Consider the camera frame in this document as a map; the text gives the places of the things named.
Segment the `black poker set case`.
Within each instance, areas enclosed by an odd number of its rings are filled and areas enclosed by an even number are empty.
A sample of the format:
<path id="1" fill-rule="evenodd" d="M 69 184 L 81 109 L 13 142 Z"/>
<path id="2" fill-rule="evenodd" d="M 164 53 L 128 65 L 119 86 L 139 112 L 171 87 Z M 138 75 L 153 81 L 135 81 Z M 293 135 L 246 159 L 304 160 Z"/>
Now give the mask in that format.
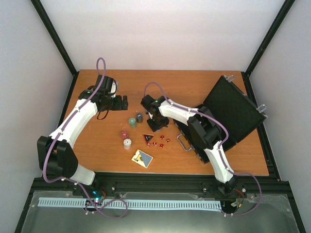
<path id="1" fill-rule="evenodd" d="M 233 83 L 221 76 L 204 102 L 196 106 L 208 109 L 208 115 L 219 121 L 228 131 L 229 137 L 223 143 L 228 151 L 256 129 L 267 115 Z"/>

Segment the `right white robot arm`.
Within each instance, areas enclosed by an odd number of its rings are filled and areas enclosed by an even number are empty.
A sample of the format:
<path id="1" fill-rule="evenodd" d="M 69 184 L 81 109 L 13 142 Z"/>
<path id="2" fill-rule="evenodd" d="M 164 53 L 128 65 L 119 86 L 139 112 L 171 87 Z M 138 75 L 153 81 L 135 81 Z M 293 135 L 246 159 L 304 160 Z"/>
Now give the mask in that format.
<path id="1" fill-rule="evenodd" d="M 219 193 L 228 197 L 236 185 L 234 171 L 222 146 L 228 139 L 228 132 L 208 113 L 208 109 L 204 106 L 200 109 L 186 107 L 164 96 L 154 99 L 146 95 L 140 104 L 150 116 L 147 123 L 154 132 L 167 127 L 169 118 L 187 126 L 192 144 L 204 151 L 214 169 Z"/>

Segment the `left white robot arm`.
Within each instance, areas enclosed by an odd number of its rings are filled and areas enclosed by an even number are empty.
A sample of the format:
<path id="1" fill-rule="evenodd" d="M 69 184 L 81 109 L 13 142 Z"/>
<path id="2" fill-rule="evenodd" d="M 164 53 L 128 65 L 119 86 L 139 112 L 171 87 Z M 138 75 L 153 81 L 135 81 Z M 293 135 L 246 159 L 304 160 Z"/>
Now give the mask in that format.
<path id="1" fill-rule="evenodd" d="M 38 139 L 38 162 L 44 177 L 52 174 L 58 179 L 84 184 L 84 190 L 93 196 L 100 192 L 101 183 L 95 179 L 95 172 L 79 164 L 73 148 L 94 116 L 128 109 L 127 96 L 117 95 L 117 90 L 115 79 L 99 75 L 95 85 L 81 92 L 73 110 L 61 125 L 48 137 Z"/>

